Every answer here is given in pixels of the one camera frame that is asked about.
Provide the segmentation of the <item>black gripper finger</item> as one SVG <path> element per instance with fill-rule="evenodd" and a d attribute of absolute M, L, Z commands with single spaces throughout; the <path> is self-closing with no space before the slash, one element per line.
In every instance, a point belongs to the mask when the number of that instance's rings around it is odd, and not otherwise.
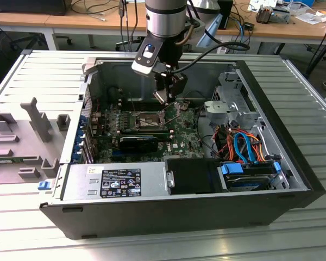
<path fill-rule="evenodd" d="M 174 74 L 167 80 L 167 102 L 174 102 L 176 97 L 183 93 L 186 83 L 187 76 L 183 73 Z"/>
<path fill-rule="evenodd" d="M 156 92 L 159 94 L 167 94 L 166 90 L 166 77 L 160 74 L 155 75 L 155 84 L 156 84 Z"/>

